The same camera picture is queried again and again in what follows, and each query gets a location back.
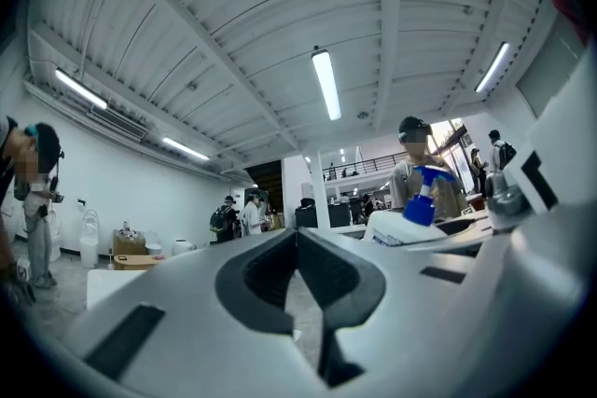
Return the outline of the white bottle with blue cap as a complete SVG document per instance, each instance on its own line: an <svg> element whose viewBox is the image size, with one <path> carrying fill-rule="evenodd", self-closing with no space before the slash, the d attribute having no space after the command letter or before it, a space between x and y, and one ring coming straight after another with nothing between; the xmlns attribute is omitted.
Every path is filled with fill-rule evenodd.
<svg viewBox="0 0 597 398"><path fill-rule="evenodd" d="M423 183L420 192L409 199L402 213L375 212L369 220L363 242L402 247L446 240L448 235L434 225L436 207L431 190L436 180L454 182L454 176L434 166L417 166Z"/></svg>

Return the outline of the wooden bench table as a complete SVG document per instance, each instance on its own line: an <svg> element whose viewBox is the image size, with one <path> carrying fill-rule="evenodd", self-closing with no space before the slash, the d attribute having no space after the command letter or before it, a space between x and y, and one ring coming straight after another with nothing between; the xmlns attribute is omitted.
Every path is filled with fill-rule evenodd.
<svg viewBox="0 0 597 398"><path fill-rule="evenodd" d="M163 260L161 255L116 254L114 256L115 270L147 270Z"/></svg>

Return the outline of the long ceiling light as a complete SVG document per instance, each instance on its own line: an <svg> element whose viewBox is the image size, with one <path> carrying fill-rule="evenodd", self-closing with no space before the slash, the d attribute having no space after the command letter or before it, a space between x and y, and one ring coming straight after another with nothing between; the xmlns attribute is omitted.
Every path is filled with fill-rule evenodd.
<svg viewBox="0 0 597 398"><path fill-rule="evenodd" d="M69 76L66 72L64 72L60 68L55 69L55 76L56 78L62 82L67 88L74 91L76 94L80 95L87 101L91 102L95 106L99 107L100 109L105 110L107 108L107 102L92 92L90 89L86 88L81 83L74 80L71 76Z"/></svg>
<svg viewBox="0 0 597 398"><path fill-rule="evenodd" d="M482 75L479 83L475 87L476 93L481 93L486 88L486 86L492 79L493 75L498 70L498 67L500 66L502 60L506 57L506 55L509 51L509 47L510 47L510 45L508 42L503 42L500 45L500 48L495 53L489 67L486 69L486 71Z"/></svg>
<svg viewBox="0 0 597 398"><path fill-rule="evenodd" d="M316 50L312 55L312 63L326 104L329 119L341 119L340 100L329 52Z"/></svg>
<svg viewBox="0 0 597 398"><path fill-rule="evenodd" d="M210 158L208 156L186 146L185 144L181 144L169 137L163 137L162 142L164 144L167 144L168 146L190 156L190 157L196 158L201 161L209 161L210 160Z"/></svg>

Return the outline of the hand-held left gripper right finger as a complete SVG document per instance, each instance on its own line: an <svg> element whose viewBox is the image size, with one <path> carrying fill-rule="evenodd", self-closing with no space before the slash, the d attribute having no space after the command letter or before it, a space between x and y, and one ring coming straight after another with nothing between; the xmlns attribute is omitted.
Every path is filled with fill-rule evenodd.
<svg viewBox="0 0 597 398"><path fill-rule="evenodd" d="M299 398L533 395L588 296L584 227L520 227L475 257L307 230L298 251L324 314Z"/></svg>

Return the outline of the white water jug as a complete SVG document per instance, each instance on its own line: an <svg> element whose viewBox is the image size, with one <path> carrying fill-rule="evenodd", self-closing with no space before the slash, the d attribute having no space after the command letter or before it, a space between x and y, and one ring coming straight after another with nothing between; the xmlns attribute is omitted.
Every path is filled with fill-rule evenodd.
<svg viewBox="0 0 597 398"><path fill-rule="evenodd" d="M79 253L84 268L96 268L99 262L99 215L87 210L82 216Z"/></svg>

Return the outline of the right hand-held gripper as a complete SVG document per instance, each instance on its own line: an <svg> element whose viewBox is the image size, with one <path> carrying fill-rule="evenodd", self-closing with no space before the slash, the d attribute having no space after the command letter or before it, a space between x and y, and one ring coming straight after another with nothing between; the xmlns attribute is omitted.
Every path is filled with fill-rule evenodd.
<svg viewBox="0 0 597 398"><path fill-rule="evenodd" d="M488 216L474 214L437 224L438 240L411 243L410 252L476 257L482 243L537 217L568 221L596 236L596 45L530 129L517 155L490 175Z"/></svg>

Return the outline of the white bathtub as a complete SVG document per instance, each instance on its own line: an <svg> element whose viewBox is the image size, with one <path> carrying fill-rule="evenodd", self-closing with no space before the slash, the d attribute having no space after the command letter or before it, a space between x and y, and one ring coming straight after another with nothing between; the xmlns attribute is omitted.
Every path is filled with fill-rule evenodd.
<svg viewBox="0 0 597 398"><path fill-rule="evenodd" d="M144 270L90 270L87 276L86 309L92 309L144 273Z"/></svg>

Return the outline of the white wall air conditioner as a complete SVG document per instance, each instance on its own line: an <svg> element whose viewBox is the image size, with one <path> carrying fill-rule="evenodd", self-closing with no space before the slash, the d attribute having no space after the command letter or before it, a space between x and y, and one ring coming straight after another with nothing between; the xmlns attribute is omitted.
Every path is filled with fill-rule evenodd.
<svg viewBox="0 0 597 398"><path fill-rule="evenodd" d="M103 109L97 104L93 104L90 107L87 116L99 122L103 126L119 132L120 134L137 142L143 141L146 136L146 129L142 125L131 121L127 117L119 114L118 112L114 112L109 108Z"/></svg>

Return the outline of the black mezzanine railing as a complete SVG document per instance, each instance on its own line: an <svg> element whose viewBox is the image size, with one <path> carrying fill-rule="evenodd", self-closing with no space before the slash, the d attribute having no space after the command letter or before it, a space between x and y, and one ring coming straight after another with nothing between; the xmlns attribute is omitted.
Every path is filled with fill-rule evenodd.
<svg viewBox="0 0 597 398"><path fill-rule="evenodd" d="M405 157L403 153L378 158L364 159L353 163L341 163L323 169L323 175L329 181L358 175L390 171Z"/></svg>

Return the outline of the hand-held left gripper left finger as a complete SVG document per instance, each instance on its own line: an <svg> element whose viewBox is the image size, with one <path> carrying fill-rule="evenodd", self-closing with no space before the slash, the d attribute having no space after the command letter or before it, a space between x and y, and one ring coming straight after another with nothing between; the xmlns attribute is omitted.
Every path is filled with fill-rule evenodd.
<svg viewBox="0 0 597 398"><path fill-rule="evenodd" d="M285 312L296 235L268 233L166 260L65 335L104 398L322 398Z"/></svg>

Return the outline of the brown cardboard carton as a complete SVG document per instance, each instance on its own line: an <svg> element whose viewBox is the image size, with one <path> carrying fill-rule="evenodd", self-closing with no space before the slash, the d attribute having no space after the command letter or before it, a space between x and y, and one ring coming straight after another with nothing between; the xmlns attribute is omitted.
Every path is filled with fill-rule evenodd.
<svg viewBox="0 0 597 398"><path fill-rule="evenodd" d="M141 232L113 231L113 255L146 255L146 239Z"/></svg>

